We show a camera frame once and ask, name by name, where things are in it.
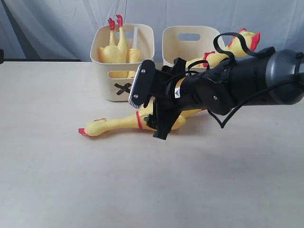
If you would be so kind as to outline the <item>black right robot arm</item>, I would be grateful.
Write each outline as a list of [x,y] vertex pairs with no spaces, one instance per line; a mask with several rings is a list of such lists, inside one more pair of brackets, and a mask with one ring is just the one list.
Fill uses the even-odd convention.
[[215,119],[229,120],[243,106],[293,105],[304,96],[304,55],[292,50],[261,50],[257,56],[190,73],[178,58],[173,67],[154,74],[149,90],[155,98],[152,113],[144,118],[166,139],[183,111],[203,109]]

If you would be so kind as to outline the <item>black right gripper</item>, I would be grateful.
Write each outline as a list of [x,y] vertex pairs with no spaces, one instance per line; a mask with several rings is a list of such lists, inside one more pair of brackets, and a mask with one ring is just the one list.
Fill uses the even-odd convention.
[[152,113],[144,121],[148,127],[156,130],[153,137],[166,140],[181,114],[174,101],[174,92],[178,80],[186,76],[186,61],[178,57],[174,59],[172,67],[163,66],[157,70],[154,62],[149,67],[149,97],[153,97],[154,101]]

